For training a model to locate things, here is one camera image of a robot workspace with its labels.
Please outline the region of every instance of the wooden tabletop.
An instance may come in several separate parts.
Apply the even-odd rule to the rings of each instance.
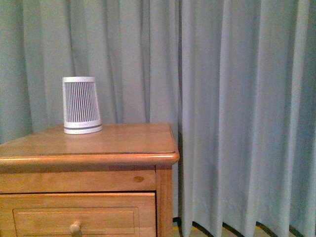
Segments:
[[[172,164],[179,159],[168,123],[104,125],[70,135],[63,126],[0,145],[0,166],[19,164]]]

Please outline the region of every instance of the vertical slats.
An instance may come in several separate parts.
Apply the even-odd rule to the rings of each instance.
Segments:
[[[87,122],[100,117],[94,82],[66,82],[67,122]]]

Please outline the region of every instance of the wooden knob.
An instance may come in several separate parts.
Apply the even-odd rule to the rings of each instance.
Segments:
[[[75,221],[72,225],[70,225],[70,233],[75,234],[80,231],[81,223],[79,221]]]

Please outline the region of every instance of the drawer panel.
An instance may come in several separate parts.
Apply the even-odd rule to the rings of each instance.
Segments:
[[[18,237],[69,235],[75,222],[84,235],[139,236],[137,207],[15,209],[13,213]]]
[[[76,221],[79,236],[156,236],[155,193],[1,195],[0,212],[3,237],[70,237]]]
[[[0,174],[0,193],[154,191],[154,170]]]

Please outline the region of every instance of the white air purifier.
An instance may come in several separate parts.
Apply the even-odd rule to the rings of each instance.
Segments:
[[[85,134],[102,130],[95,78],[63,78],[64,131]]]

